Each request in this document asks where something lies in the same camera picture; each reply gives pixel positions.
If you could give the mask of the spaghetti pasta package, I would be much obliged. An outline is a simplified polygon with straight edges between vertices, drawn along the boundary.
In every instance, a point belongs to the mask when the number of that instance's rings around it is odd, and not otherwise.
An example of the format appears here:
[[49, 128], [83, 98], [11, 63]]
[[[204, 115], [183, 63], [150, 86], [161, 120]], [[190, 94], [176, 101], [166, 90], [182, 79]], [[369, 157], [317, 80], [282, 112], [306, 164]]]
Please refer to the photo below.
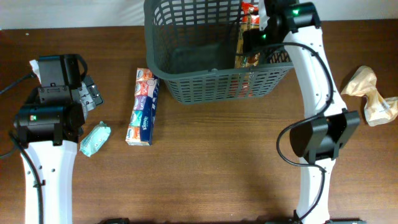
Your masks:
[[[241, 3], [241, 17], [239, 21], [238, 41], [235, 56], [235, 68], [255, 67], [259, 64], [260, 53], [255, 55], [243, 55], [252, 50], [249, 32], [259, 27], [258, 7], [253, 4]], [[232, 92], [237, 97], [252, 96], [251, 83], [254, 75], [249, 73], [241, 74], [237, 80], [232, 82]]]

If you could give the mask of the grey plastic basket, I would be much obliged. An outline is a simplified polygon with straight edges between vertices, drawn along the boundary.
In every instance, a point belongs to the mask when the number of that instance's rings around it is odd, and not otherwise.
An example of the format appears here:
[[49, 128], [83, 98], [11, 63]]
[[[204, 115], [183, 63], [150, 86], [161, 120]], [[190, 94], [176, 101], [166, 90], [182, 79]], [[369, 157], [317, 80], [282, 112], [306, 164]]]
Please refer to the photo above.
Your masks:
[[283, 48], [242, 55], [248, 13], [257, 1], [146, 0], [147, 66], [172, 96], [189, 105], [257, 98], [292, 68]]

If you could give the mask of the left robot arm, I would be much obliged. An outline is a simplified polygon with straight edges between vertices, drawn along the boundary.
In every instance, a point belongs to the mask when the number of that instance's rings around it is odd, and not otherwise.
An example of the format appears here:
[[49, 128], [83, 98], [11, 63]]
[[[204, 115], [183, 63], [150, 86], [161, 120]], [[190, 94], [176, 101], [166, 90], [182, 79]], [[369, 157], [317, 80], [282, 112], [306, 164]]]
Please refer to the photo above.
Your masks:
[[25, 174], [25, 222], [71, 223], [72, 177], [79, 137], [90, 110], [103, 104], [78, 54], [41, 56], [34, 88], [10, 134]]

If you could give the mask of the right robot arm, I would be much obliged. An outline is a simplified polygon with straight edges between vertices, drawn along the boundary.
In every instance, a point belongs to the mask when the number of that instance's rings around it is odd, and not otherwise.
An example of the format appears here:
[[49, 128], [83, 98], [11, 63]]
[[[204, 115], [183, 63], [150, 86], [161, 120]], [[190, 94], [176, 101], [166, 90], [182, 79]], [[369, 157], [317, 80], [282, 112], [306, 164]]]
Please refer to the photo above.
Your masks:
[[[330, 179], [339, 151], [359, 126], [357, 111], [348, 111], [333, 80], [323, 45], [322, 23], [314, 3], [259, 1], [259, 28], [244, 33], [243, 54], [282, 47], [293, 63], [304, 105], [304, 119], [284, 128], [276, 149], [300, 168], [300, 195], [291, 223], [331, 223]], [[280, 139], [288, 133], [298, 157], [286, 158]]]

